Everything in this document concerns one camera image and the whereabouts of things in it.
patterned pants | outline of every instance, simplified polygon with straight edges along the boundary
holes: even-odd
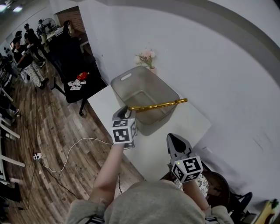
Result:
[[[32,79],[32,81],[40,87],[42,85],[42,81],[44,81],[43,76],[40,73],[40,68],[38,65],[36,65],[35,61],[32,61],[30,65],[28,65],[24,71],[29,75]]]

wire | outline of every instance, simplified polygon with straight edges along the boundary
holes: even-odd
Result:
[[[28,129],[27,125],[26,125],[26,128],[27,128],[27,131],[28,131],[29,140],[30,140],[30,143],[31,143],[31,146],[32,146],[32,149],[33,149],[33,155],[34,155],[34,147],[33,147],[32,141],[31,141],[30,132],[29,132],[29,129]]]
[[[119,175],[118,175],[118,181],[119,181],[119,195],[120,195],[120,194],[122,194],[122,193],[125,192],[125,191],[122,191],[122,190],[121,190],[121,181],[120,181],[120,179],[119,179]]]
[[[65,168],[65,165],[66,165],[66,163],[67,163],[67,161],[68,161],[68,157],[69,157],[69,153],[70,153],[71,149],[72,149],[76,144],[78,144],[80,141],[82,141],[82,140],[84,140],[84,139],[97,140],[97,141],[100,141],[100,142],[102,142],[102,143],[104,143],[104,144],[107,144],[107,145],[113,145],[113,144],[111,144],[111,143],[106,143],[106,142],[101,141],[101,140],[96,139],[96,138],[82,138],[82,139],[78,140],[74,145],[72,145],[72,147],[69,149],[68,154],[67,154],[67,158],[66,158],[66,162],[64,163],[64,166],[63,166],[63,168],[62,168],[61,170],[52,170],[50,167],[45,166],[45,164],[44,164],[44,157],[42,157],[43,166],[46,167],[47,169],[49,169],[51,172],[61,172],[61,171],[64,170],[64,168]]]
[[[23,81],[25,81],[25,75],[22,73],[23,70],[20,71],[20,70],[17,68],[17,71],[18,71],[20,74],[23,75],[23,78],[24,78],[24,79],[22,78],[21,75],[19,75],[19,76],[20,76],[20,78],[21,78]]]
[[[37,114],[37,112],[38,112],[38,108],[37,108],[37,89],[35,88],[35,92],[36,92],[36,136],[35,136],[35,153],[37,154],[37,129],[38,129],[38,114]]]
[[[30,194],[31,194],[31,189],[32,189],[33,178],[34,178],[35,171],[36,171],[36,165],[37,165],[37,164],[35,163],[35,166],[34,166],[34,171],[33,171],[33,175],[32,175],[31,182],[30,182],[30,189],[29,189],[29,194],[28,194],[28,198],[27,198],[27,201],[28,201],[28,207],[27,207],[27,209],[24,209],[24,210],[28,210],[28,209],[29,209],[29,198],[30,198]]]
[[[61,186],[61,187],[63,187],[66,191],[68,191],[69,193],[71,193],[72,195],[74,195],[77,199],[79,199],[73,192],[71,192],[70,190],[68,190],[66,187],[64,187],[61,183],[59,183],[59,181],[52,175],[52,173],[50,173],[49,171],[48,171],[48,169],[47,168],[45,168],[46,170],[47,170],[47,172],[56,180],[56,182]]]

white table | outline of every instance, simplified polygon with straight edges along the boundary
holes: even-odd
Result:
[[[88,102],[111,134],[112,116],[121,107],[112,87],[107,86],[90,97]],[[182,103],[176,107],[170,120],[153,134],[144,136],[138,132],[134,141],[135,148],[125,150],[124,154],[146,180],[159,180],[169,172],[167,134],[178,134],[186,138],[193,147],[210,126],[211,123],[194,106],[189,102]]]
[[[55,35],[56,35],[55,33],[51,33],[47,35],[47,41],[50,42]]]
[[[8,122],[7,120],[3,119],[3,118],[2,118],[2,114],[0,114],[0,127],[1,127],[1,128],[4,128],[5,130],[11,131],[11,130],[8,129],[6,126],[4,126],[4,125],[2,124],[2,122],[6,123],[8,126],[11,126],[11,123]],[[2,184],[7,185],[7,184],[9,184],[10,182],[7,181],[7,178],[6,178],[6,175],[5,175],[3,160],[5,160],[5,161],[7,161],[7,162],[10,162],[10,163],[13,163],[13,164],[16,164],[16,165],[19,165],[19,166],[23,166],[23,167],[25,166],[25,164],[24,164],[24,163],[21,163],[21,162],[18,162],[18,161],[16,161],[16,160],[10,159],[10,158],[8,158],[8,157],[2,155],[2,146],[1,146],[1,145],[2,145],[2,143],[1,143],[2,139],[3,139],[3,138],[2,138],[2,136],[1,136],[1,129],[0,129],[0,171],[2,172],[2,175],[0,175],[0,182],[1,182]]]
[[[86,41],[86,42],[83,42],[83,43],[80,44],[80,50],[81,50],[82,53],[84,53],[84,45],[86,45],[88,43],[89,43],[89,41]]]
[[[2,122],[4,122],[5,124],[7,124],[8,126],[11,126],[11,123],[9,121],[7,121],[6,119],[3,119],[2,118],[2,114],[0,114],[0,128],[2,128],[3,130],[5,130],[6,132],[8,132],[9,134],[9,138],[11,138],[11,135],[20,139],[21,136],[17,133],[15,133],[14,131],[12,131],[11,129],[7,128],[4,124],[2,124]],[[15,165],[18,165],[18,166],[22,166],[22,167],[25,167],[25,164],[24,163],[21,163],[19,161],[16,161],[16,160],[13,160],[13,159],[10,159],[9,157],[6,157],[6,156],[3,156],[2,155],[2,149],[1,149],[1,144],[0,144],[0,170],[2,170],[2,172],[4,173],[4,169],[3,169],[3,161],[2,160],[5,160],[7,162],[10,162],[12,164],[15,164]]]
[[[3,93],[4,93],[4,96],[6,96],[11,102],[14,102],[14,100],[12,99],[12,97],[10,97],[10,96],[8,95],[8,93],[6,93],[6,91],[5,91],[2,87],[0,87],[0,92],[3,92]]]

flower vase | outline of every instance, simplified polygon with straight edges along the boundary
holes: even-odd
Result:
[[[157,69],[155,67],[149,68],[149,70],[155,75],[157,74]]]

brick wall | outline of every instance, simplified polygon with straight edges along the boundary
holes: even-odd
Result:
[[[83,33],[85,33],[85,29],[84,29],[84,24],[83,24],[83,20],[80,14],[80,10],[79,7],[73,7],[64,11],[61,11],[59,13],[56,14],[60,25],[63,26],[63,23],[66,20],[70,20],[71,24],[72,24],[72,28],[74,28],[75,30],[79,30]]]

